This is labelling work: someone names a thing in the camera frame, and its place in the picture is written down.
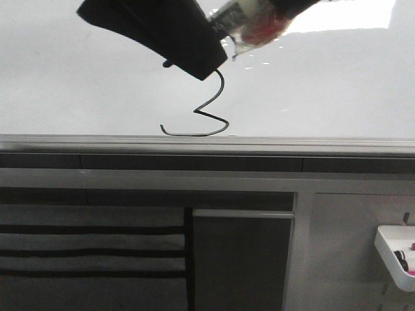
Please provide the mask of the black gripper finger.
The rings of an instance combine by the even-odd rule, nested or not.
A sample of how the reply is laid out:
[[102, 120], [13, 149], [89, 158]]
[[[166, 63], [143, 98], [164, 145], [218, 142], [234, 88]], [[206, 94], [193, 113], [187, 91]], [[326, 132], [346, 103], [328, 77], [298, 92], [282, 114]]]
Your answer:
[[270, 2], [286, 18], [294, 19], [297, 15], [319, 2], [319, 0], [271, 0]]
[[77, 14], [89, 24], [146, 46], [199, 80], [228, 59], [196, 1], [89, 0]]

